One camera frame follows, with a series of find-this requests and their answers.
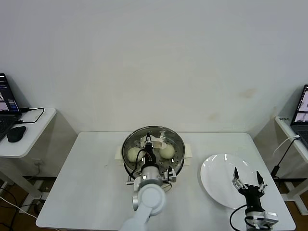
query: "steamed bun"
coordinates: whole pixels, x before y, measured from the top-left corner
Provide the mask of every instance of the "steamed bun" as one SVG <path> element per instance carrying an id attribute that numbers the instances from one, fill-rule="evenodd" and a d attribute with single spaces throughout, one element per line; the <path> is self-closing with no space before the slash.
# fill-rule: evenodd
<path id="1" fill-rule="evenodd" d="M 167 144 L 167 147 L 160 149 L 159 154 L 164 159 L 171 159 L 174 156 L 175 150 L 171 144 Z"/>
<path id="2" fill-rule="evenodd" d="M 137 154 L 140 151 L 140 148 L 131 148 L 129 149 L 128 153 L 127 153 L 127 158 L 130 162 L 135 163 L 136 162 L 136 158 L 137 158 Z M 143 158 L 145 152 L 142 151 L 139 156 L 138 156 L 138 162 L 141 161 L 141 159 Z"/>

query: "laptop screen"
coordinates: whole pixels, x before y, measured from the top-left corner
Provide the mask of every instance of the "laptop screen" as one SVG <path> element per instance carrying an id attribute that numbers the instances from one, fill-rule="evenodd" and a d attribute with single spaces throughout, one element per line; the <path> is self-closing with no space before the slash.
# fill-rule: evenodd
<path id="1" fill-rule="evenodd" d="M 308 85 L 304 86 L 292 123 L 308 123 Z"/>
<path id="2" fill-rule="evenodd" d="M 19 112 L 19 108 L 6 77 L 0 74 L 0 114 L 9 112 Z"/>

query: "laptop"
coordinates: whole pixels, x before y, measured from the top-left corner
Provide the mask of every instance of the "laptop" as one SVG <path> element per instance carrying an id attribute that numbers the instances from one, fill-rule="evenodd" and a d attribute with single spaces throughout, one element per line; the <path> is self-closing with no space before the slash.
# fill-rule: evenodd
<path id="1" fill-rule="evenodd" d="M 304 86 L 291 122 L 291 128 L 300 136 L 303 144 L 308 148 L 308 84 Z"/>
<path id="2" fill-rule="evenodd" d="M 21 111 L 10 89 L 4 73 L 0 73 L 0 140 L 7 134 Z"/>

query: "white plate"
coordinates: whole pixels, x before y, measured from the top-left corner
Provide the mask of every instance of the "white plate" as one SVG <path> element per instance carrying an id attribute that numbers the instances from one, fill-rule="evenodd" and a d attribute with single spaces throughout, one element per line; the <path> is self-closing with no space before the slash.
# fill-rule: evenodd
<path id="1" fill-rule="evenodd" d="M 200 171 L 202 184 L 208 194 L 218 203 L 234 209 L 246 204 L 245 197 L 232 183 L 235 167 L 244 184 L 258 185 L 256 171 L 248 162 L 233 154 L 210 156 L 203 162 Z"/>

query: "white cable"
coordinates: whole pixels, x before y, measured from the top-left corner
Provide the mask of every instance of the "white cable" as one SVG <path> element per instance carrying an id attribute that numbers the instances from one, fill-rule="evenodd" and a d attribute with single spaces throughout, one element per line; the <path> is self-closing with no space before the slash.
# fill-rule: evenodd
<path id="1" fill-rule="evenodd" d="M 297 136 L 291 136 L 291 137 L 285 139 L 285 141 L 282 142 L 282 143 L 275 149 L 275 151 L 273 152 L 273 156 L 275 155 L 275 152 L 276 152 L 287 140 L 289 140 L 289 139 L 291 139 L 291 138 L 299 138 L 299 135 L 297 135 Z"/>
<path id="2" fill-rule="evenodd" d="M 16 207 L 16 208 L 18 208 L 19 210 L 23 211 L 24 213 L 28 214 L 29 216 L 32 216 L 33 218 L 38 219 L 36 216 L 33 216 L 32 214 L 29 214 L 29 213 L 27 213 L 26 211 L 24 211 L 23 209 L 21 209 L 20 207 L 18 207 L 18 206 L 16 206 L 16 205 L 12 204 L 11 202 L 8 202 L 8 201 L 5 200 L 2 196 L 0 196 L 0 198 L 1 198 L 3 201 L 5 201 L 6 203 L 9 203 L 10 205 L 13 205 L 14 207 Z"/>

